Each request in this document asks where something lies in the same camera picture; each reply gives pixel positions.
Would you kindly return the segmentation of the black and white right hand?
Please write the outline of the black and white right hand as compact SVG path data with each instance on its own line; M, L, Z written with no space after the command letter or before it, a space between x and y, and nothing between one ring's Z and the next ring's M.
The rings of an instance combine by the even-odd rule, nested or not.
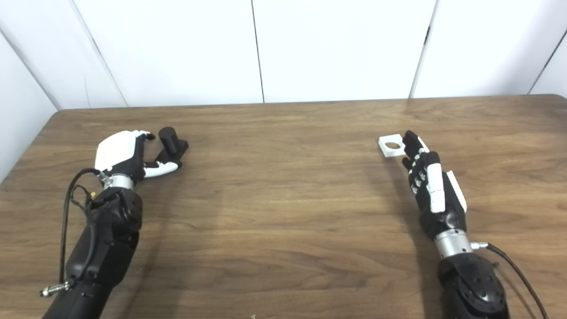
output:
M428 238L448 230L466 231L466 205L454 177L442 169L441 158L411 130L402 137L408 184L419 208L419 224Z

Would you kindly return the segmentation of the black and white left hand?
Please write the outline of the black and white left hand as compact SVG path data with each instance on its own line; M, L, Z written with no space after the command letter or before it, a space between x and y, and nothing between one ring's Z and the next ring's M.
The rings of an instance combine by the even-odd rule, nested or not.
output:
M182 167L180 158L188 149L183 143L175 150L167 147L164 136L160 135L163 149L154 161L144 160L146 141L156 139L149 131L121 131L104 139L97 146L94 168L106 176L125 175L133 183L175 172Z

